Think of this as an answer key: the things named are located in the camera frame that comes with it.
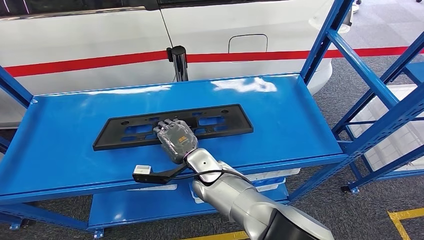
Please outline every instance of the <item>floor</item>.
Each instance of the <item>floor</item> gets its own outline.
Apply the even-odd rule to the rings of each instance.
[[[424,2],[414,0],[363,0],[354,15],[351,31],[345,36],[354,48],[406,46],[424,30]],[[365,57],[369,66],[381,75],[395,56]],[[419,55],[415,61],[424,61]],[[328,124],[333,126],[367,90],[365,83],[344,58],[334,59],[333,75],[315,96]],[[410,83],[401,75],[394,84]],[[306,168],[287,179],[294,189],[317,168]],[[353,195],[340,191],[354,177],[349,169],[294,203],[330,228],[336,240],[401,240],[388,212],[424,208],[424,176],[371,183]],[[55,199],[40,206],[81,220],[88,218],[91,197]],[[401,221],[411,240],[424,239],[424,217]],[[106,229],[105,240],[178,240],[240,231],[219,214],[167,219]],[[18,231],[0,224],[0,240],[89,240],[92,235],[52,225],[37,223]]]

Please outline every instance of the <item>black post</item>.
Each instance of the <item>black post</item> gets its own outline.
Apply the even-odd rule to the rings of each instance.
[[[187,74],[187,58],[186,49],[183,46],[175,46],[170,50],[173,67],[175,69],[175,78],[177,82],[185,82],[189,80]]]

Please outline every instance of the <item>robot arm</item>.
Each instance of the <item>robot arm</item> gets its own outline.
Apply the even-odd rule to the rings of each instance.
[[[251,240],[334,240],[320,222],[260,194],[241,173],[198,148],[196,136],[184,121],[167,119],[154,131],[174,163],[184,163],[196,173],[208,171],[193,181],[193,190],[230,221],[240,224]]]

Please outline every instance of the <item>yellow floor marking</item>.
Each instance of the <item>yellow floor marking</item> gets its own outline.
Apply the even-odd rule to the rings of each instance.
[[[248,239],[249,236],[245,231],[236,231],[224,234],[210,235],[210,236],[199,236],[193,238],[186,238],[182,240],[244,240]]]
[[[397,228],[397,231],[399,231],[399,234],[402,237],[402,239],[411,240],[410,237],[408,236],[407,231],[405,231],[405,228],[402,225],[401,220],[424,217],[424,207],[412,209],[412,210],[406,210],[406,211],[398,211],[398,212],[387,211],[387,213],[391,221],[393,222],[394,226]]]

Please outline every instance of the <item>white car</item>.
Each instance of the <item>white car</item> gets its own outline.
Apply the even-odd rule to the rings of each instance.
[[[308,51],[332,3],[333,0],[3,0],[0,65],[164,51],[178,45],[185,47],[188,55]],[[189,63],[187,71],[189,80],[278,74],[299,72],[304,61],[199,62]],[[331,59],[325,58],[308,86],[310,92],[314,94],[322,88],[331,74]],[[16,79],[38,95],[167,83],[174,76],[173,64],[164,59]],[[24,113],[22,106],[0,91],[0,128],[16,127]]]

